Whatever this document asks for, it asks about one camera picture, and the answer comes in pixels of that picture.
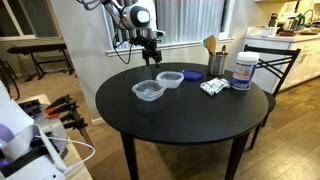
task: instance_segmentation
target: container lid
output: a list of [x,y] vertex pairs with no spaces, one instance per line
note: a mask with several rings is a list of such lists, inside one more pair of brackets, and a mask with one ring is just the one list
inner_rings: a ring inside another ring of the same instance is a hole
[[188,81],[197,81],[202,79],[204,76],[203,72],[193,69],[184,69],[182,70],[182,74],[184,76],[184,79]]
[[241,61],[258,61],[259,57],[260,57],[259,53],[239,52],[237,59]]

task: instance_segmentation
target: baseboard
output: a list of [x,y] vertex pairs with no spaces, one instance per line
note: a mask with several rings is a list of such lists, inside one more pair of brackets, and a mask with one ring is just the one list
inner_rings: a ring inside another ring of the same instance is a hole
[[96,119],[91,119],[91,123],[92,123],[92,125],[98,125],[98,124],[105,123],[105,121],[100,117],[100,118],[96,118]]

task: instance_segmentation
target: round black table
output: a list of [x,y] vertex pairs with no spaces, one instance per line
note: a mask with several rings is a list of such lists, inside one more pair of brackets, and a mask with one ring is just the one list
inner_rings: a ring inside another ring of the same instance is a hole
[[[199,81],[183,81],[176,89],[165,90],[159,99],[139,99],[132,86],[155,79],[162,71],[193,69],[204,72]],[[105,81],[96,94],[102,118],[121,133],[131,179],[138,179],[134,138],[164,144],[206,144],[233,139],[225,179],[233,179],[248,136],[267,113],[267,99],[254,83],[246,91],[223,89],[210,96],[200,84],[215,76],[207,66],[191,63],[164,63],[123,71]],[[232,73],[218,78],[229,82]]]

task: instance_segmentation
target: chair back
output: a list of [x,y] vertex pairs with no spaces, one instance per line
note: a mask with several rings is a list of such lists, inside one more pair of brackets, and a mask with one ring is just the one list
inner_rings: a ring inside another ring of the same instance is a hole
[[261,47],[252,47],[246,44],[244,46],[244,51],[257,52],[257,53],[270,54],[270,55],[280,55],[280,58],[277,58],[277,59],[262,60],[260,58],[256,66],[257,69],[264,68],[268,70],[279,79],[278,84],[276,85],[275,90],[272,93],[273,97],[276,97],[276,95],[280,90],[281,85],[286,79],[301,49],[297,49],[297,50],[269,49],[269,48],[261,48]]

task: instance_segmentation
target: bottle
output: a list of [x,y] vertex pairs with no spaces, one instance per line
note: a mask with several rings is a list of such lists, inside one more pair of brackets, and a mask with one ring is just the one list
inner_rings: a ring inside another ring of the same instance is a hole
[[268,27],[277,27],[277,22],[278,22],[278,14],[272,13],[269,20]]

